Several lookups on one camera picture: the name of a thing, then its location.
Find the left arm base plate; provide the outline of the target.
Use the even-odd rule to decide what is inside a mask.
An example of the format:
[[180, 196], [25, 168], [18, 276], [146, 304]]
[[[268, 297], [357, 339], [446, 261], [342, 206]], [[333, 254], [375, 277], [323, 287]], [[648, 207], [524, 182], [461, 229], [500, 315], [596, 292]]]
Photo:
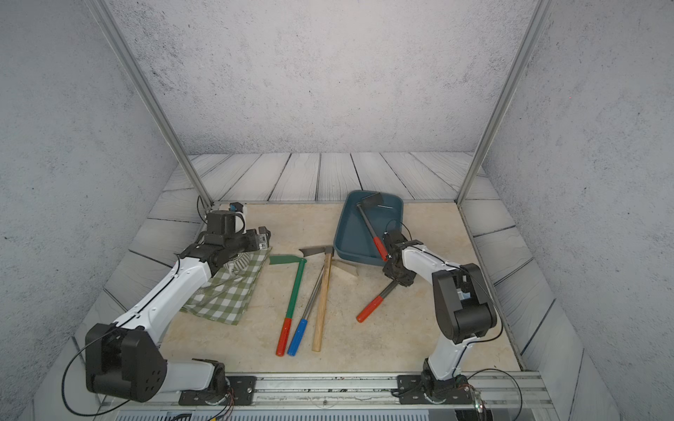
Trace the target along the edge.
[[251, 406], [254, 402], [257, 377], [254, 375], [228, 375], [223, 391], [182, 391], [180, 406]]

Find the grey hoe red grip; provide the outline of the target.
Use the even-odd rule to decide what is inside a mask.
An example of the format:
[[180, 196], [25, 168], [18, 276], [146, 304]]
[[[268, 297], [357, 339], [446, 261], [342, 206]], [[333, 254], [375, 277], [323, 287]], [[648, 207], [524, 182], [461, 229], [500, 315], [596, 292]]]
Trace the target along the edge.
[[363, 323], [370, 315], [377, 310], [387, 296], [398, 287], [398, 282], [391, 281], [363, 310], [356, 316], [358, 323]]
[[374, 230], [374, 227], [372, 226], [372, 223], [370, 222], [370, 219], [367, 215], [366, 210], [369, 208], [373, 207], [378, 207], [383, 204], [383, 197], [380, 192], [373, 193], [369, 196], [366, 196], [363, 198], [360, 202], [356, 204], [356, 210], [360, 213], [363, 222], [370, 234], [370, 237], [373, 240], [373, 243], [377, 249], [377, 252], [379, 253], [380, 257], [384, 262], [388, 261], [388, 253], [387, 250], [384, 246], [384, 242], [379, 238], [377, 235], [376, 231]]

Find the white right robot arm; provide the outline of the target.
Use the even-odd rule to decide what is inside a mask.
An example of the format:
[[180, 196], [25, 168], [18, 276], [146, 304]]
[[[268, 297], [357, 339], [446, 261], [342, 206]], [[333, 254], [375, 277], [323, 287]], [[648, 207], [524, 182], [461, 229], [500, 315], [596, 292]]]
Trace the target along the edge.
[[442, 403], [465, 383], [461, 364], [470, 347], [485, 341], [497, 322], [497, 312], [484, 275], [476, 264], [449, 262], [419, 240], [409, 240], [400, 230], [386, 232], [383, 273], [391, 279], [388, 289], [409, 287], [417, 277], [433, 287], [435, 319], [441, 335], [425, 359], [419, 389], [426, 400]]

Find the wooden handled hoe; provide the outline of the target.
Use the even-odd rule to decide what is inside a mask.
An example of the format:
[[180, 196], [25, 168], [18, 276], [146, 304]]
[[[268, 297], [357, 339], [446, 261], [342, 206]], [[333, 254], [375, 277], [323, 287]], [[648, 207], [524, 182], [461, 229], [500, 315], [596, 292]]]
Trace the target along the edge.
[[326, 318], [326, 307], [328, 307], [328, 290], [333, 262], [333, 247], [332, 246], [304, 247], [300, 248], [300, 252], [305, 257], [321, 253], [325, 255], [325, 262], [323, 265], [323, 267], [325, 267], [325, 272], [322, 279], [321, 292], [319, 293], [319, 296], [317, 297], [316, 300], [316, 302], [318, 302], [318, 313], [312, 340], [312, 351], [320, 352], [322, 347], [323, 331]]

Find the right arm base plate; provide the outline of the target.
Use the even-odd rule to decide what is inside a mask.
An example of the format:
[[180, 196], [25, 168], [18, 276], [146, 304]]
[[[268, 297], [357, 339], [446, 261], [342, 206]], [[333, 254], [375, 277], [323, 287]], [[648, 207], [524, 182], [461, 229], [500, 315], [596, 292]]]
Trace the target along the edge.
[[398, 387], [391, 394], [402, 405], [471, 405], [475, 396], [464, 375], [437, 380], [435, 377], [421, 375], [399, 375]]

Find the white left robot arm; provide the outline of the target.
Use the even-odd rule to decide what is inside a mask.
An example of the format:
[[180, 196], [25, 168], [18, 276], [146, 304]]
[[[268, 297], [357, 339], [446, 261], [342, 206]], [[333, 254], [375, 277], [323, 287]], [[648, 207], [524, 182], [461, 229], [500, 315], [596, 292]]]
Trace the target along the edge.
[[84, 349], [88, 391], [139, 403], [170, 392], [195, 393], [207, 405], [226, 401], [230, 385], [223, 363], [167, 361], [158, 342], [189, 298], [226, 263], [269, 247], [270, 231], [236, 226], [244, 221], [241, 212], [208, 213], [205, 231], [154, 289], [114, 322], [89, 329]]

